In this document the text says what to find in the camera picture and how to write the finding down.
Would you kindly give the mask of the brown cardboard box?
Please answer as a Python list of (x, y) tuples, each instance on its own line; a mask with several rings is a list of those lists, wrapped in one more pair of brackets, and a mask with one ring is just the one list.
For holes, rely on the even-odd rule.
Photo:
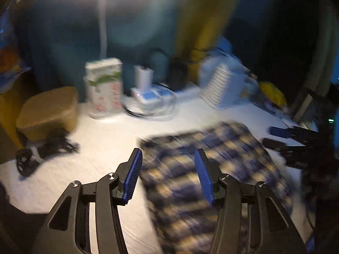
[(1, 163), (14, 159), (16, 152), (23, 148), (16, 121), (27, 98), (28, 92), (24, 88), (22, 78), (18, 78), (11, 89), (1, 94)]

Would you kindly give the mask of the black power adapter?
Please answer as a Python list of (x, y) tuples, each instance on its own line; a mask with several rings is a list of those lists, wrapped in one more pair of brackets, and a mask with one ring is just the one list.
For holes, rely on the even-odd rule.
[(172, 91), (180, 91), (187, 84), (188, 66), (182, 61), (171, 61), (167, 84)]

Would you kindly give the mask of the green white milk carton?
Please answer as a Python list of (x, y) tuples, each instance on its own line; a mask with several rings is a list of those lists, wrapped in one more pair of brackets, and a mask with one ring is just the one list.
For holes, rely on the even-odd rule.
[(85, 64), (84, 82), (89, 115), (94, 119), (122, 111), (122, 61), (117, 58), (90, 61)]

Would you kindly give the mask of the white charger plug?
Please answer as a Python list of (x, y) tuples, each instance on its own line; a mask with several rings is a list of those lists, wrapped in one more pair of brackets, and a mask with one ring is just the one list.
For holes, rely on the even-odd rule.
[(135, 65), (136, 88), (141, 92), (150, 90), (153, 83), (153, 70), (141, 65)]

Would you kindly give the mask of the snack chips bag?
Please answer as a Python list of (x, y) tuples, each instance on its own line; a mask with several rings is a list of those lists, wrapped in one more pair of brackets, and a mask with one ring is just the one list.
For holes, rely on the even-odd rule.
[(31, 70), (18, 51), (18, 41), (11, 20), (21, 0), (8, 0), (1, 11), (1, 94), (11, 89), (16, 80)]

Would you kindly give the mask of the tan plastic food container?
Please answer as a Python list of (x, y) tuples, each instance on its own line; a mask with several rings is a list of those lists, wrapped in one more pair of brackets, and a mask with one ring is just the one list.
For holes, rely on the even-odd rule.
[(78, 121), (78, 90), (67, 86), (29, 98), (16, 120), (18, 132), (31, 142), (43, 141), (56, 129), (75, 130)]

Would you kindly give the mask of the yellow curtain left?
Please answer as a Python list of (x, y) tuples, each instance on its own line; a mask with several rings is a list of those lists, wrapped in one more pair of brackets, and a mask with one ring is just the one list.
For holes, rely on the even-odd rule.
[(186, 80), (198, 81), (199, 62), (215, 47), (239, 0), (179, 0), (175, 57), (192, 60)]

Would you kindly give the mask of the yellow cartoon pouch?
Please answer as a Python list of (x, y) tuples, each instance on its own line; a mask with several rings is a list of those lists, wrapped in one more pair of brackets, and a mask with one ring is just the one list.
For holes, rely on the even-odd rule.
[(287, 106), (284, 94), (270, 82), (259, 82), (260, 91), (276, 106), (283, 108)]

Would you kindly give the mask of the white power strip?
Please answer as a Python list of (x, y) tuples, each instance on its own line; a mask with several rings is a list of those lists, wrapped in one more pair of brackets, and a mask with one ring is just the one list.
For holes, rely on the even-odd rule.
[(172, 91), (163, 85), (153, 85), (148, 91), (132, 88), (131, 92), (135, 103), (141, 109), (153, 110), (198, 98), (201, 89), (190, 83), (179, 91)]

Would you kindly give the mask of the plaid checkered pants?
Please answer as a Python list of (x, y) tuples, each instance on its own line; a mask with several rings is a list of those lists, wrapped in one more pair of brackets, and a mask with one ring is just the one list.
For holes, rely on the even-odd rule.
[(219, 182), (228, 174), (238, 182), (265, 182), (287, 213), (291, 189), (263, 145), (246, 125), (231, 121), (140, 140), (140, 178), (161, 250), (208, 253), (223, 206)]

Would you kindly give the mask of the white perforated basket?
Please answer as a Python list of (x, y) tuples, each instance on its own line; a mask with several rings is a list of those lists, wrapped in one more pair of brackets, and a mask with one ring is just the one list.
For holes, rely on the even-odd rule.
[(234, 106), (248, 74), (249, 69), (236, 56), (213, 53), (199, 66), (200, 97), (213, 109)]

